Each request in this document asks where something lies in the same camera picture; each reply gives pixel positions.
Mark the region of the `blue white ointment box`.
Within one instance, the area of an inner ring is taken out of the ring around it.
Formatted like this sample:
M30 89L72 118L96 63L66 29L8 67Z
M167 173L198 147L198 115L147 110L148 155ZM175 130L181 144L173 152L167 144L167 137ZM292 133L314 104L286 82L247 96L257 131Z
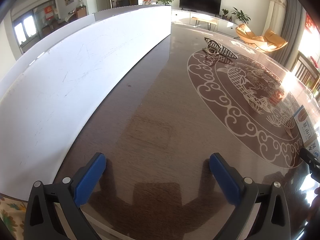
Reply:
M315 128L303 105L293 115L304 147L319 161L319 128Z

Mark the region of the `wooden dining chair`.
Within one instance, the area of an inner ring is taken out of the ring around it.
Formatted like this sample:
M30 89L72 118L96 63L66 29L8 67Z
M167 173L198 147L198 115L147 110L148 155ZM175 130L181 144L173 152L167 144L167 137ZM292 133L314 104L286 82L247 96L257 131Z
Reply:
M302 84L304 84L310 90L314 90L319 84L318 69L300 51L297 54L292 73Z

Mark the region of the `orange lounge chair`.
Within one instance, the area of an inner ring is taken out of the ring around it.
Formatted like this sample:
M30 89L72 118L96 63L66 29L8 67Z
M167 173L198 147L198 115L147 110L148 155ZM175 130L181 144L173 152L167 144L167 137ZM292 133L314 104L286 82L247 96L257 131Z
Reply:
M271 53L285 47L288 42L277 35L271 29L267 29L263 36L257 36L246 24L240 24L235 28L237 35L245 44L262 53Z

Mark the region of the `white cardboard storage box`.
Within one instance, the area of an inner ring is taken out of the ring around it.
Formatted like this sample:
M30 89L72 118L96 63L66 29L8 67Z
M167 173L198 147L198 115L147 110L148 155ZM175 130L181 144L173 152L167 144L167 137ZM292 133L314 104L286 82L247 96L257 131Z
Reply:
M1 193L27 200L53 182L88 119L171 33L171 7L134 5L76 20L22 55L1 79Z

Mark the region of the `white standing air conditioner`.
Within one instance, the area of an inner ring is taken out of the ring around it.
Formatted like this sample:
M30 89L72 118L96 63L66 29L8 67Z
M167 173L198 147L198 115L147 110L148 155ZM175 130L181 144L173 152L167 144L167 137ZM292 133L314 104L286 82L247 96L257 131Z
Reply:
M271 29L277 35L281 34L285 20L286 8L287 0L270 0L263 34L267 29Z

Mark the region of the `grey curtain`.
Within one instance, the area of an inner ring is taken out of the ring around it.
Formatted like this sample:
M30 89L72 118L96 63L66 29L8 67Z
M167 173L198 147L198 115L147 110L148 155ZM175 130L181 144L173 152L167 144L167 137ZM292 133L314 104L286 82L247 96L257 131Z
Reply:
M306 10L299 0L287 0L287 9L281 37L287 41L287 45L274 51L270 57L291 71L296 61L298 47L303 36Z

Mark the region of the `green potted plant right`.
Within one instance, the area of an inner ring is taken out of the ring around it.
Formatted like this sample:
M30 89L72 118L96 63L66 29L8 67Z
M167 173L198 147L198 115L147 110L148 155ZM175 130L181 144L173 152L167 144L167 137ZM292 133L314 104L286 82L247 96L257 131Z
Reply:
M247 14L245 14L242 10L238 10L236 7L233 8L232 15L234 15L237 20L244 24L248 24L251 20Z

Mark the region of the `white tv cabinet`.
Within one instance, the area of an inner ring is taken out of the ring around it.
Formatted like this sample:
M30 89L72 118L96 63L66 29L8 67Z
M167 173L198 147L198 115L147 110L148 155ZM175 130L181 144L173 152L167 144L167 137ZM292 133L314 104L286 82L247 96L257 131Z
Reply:
M201 14L198 12L190 12L184 10L171 10L171 21L173 23L188 25L194 28L206 29L208 31L220 33L232 38L237 37L235 23L221 18Z

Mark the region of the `wooden bench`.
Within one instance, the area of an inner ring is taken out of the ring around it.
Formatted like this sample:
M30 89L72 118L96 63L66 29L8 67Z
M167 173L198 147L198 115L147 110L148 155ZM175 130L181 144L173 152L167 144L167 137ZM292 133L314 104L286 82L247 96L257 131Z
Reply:
M218 27L218 21L215 19L204 19L198 17L192 17L191 19L195 21L195 28L201 27L207 29L208 31L216 31Z

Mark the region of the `black flat television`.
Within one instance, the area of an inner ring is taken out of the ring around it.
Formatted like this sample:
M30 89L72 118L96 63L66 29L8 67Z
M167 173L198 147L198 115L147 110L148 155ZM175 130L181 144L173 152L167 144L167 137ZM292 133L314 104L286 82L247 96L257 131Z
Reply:
M221 0L179 0L179 7L217 15L220 12Z

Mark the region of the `red wall decoration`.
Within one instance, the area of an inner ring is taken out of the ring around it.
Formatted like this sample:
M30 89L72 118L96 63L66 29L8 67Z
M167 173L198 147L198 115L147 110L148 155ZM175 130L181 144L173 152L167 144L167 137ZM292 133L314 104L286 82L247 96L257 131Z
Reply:
M311 19L308 13L306 13L306 18L305 18L305 28L310 33L316 33L316 32L319 33L319 27L314 23L314 21Z

